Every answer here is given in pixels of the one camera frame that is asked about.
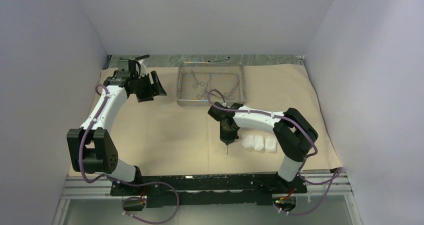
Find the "white gauze pad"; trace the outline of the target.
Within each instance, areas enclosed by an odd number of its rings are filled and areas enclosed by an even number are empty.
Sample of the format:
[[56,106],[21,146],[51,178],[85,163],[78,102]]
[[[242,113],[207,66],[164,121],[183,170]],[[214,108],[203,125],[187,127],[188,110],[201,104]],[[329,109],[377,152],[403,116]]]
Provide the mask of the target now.
[[261,151],[265,148],[264,137],[262,135],[253,136],[253,149],[255,151]]
[[245,149],[250,149],[254,146],[254,136],[253,135],[242,135],[241,144]]

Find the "silver haemostat clamp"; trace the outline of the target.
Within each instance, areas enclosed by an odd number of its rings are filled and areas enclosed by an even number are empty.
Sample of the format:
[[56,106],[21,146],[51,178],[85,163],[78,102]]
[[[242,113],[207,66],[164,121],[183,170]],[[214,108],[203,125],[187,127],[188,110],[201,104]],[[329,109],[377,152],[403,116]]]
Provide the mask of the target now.
[[196,96],[198,100],[206,100],[208,94],[209,81],[206,83],[205,87],[202,89],[202,92]]
[[235,98],[234,93],[235,93],[236,89],[238,88],[239,84],[240,84],[240,82],[238,81],[229,92],[224,93],[224,97],[227,100],[233,100]]

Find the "white gauze square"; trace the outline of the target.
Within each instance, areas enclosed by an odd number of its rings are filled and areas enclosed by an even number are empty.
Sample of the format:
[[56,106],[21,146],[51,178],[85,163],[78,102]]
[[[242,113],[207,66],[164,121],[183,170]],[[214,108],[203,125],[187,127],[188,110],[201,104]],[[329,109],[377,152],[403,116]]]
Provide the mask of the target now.
[[267,136],[264,140],[264,148],[267,153],[274,153],[277,149],[277,139],[273,136]]

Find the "black-handled claw hammer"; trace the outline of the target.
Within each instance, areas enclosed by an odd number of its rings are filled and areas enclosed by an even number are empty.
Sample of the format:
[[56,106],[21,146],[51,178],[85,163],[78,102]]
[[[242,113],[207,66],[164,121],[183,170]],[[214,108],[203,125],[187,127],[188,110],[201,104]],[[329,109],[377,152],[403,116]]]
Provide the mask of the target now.
[[119,61],[128,61],[128,60],[135,60],[135,61],[140,61],[140,60],[143,60],[143,59],[147,59],[147,58],[149,58],[150,57],[150,55],[149,54],[145,54],[145,55],[140,55],[140,56],[136,56],[136,57],[133,57],[133,58],[131,58],[130,56],[128,57],[128,58],[125,58],[125,57],[119,57]]

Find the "beige wrapping cloth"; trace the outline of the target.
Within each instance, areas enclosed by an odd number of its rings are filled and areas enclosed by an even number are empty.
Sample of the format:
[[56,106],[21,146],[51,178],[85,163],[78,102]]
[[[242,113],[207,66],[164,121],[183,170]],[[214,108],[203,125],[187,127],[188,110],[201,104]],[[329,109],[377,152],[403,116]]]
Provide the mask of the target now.
[[[284,154],[246,149],[240,141],[221,142],[220,125],[206,106],[180,106],[176,100],[178,70],[156,69],[167,96],[138,102],[131,95],[110,130],[118,157],[138,166],[144,176],[276,172]],[[318,133],[318,153],[305,170],[342,166],[327,134],[316,92],[305,67],[298,64],[246,66],[246,104],[252,109],[284,112],[297,109]]]

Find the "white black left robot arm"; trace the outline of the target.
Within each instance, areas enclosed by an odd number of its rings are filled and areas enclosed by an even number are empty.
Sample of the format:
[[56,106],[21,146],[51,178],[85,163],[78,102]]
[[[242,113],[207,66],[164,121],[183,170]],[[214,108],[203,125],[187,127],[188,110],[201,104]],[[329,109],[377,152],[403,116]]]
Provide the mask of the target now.
[[146,71],[144,60],[149,55],[121,59],[121,64],[104,82],[95,87],[99,100],[88,118],[66,135],[71,165],[86,183],[102,177],[124,183],[131,195],[144,188],[140,169],[119,158],[110,131],[121,109],[131,95],[137,102],[148,102],[156,96],[166,96],[155,70]]

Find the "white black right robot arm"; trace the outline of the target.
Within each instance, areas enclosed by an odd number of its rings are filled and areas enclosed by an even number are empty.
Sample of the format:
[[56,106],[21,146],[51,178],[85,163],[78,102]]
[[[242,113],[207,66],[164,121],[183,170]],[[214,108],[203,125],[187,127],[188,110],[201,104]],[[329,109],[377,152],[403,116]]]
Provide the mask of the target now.
[[234,143],[242,128],[274,134],[284,153],[275,179],[276,188],[282,193],[289,192],[295,186],[295,177],[309,157],[309,151],[313,149],[312,155],[318,153],[315,146],[319,137],[317,131],[295,108],[270,112],[240,103],[226,107],[215,102],[207,114],[219,122],[219,138],[225,145]]

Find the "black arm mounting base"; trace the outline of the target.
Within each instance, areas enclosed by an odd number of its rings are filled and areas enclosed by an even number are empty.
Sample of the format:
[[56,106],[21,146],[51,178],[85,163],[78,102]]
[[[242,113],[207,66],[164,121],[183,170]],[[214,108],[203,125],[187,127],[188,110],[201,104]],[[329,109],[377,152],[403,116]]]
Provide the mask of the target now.
[[146,197],[147,208],[188,205],[270,206],[279,195],[305,194],[300,178],[286,182],[276,173],[136,176],[130,185],[112,183],[113,197]]

